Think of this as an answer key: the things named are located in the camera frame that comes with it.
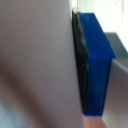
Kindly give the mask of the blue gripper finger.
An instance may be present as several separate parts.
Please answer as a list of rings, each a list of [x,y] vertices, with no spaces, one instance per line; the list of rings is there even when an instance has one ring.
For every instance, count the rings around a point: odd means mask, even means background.
[[[72,13],[72,28],[82,111],[101,116],[116,55],[94,13]]]

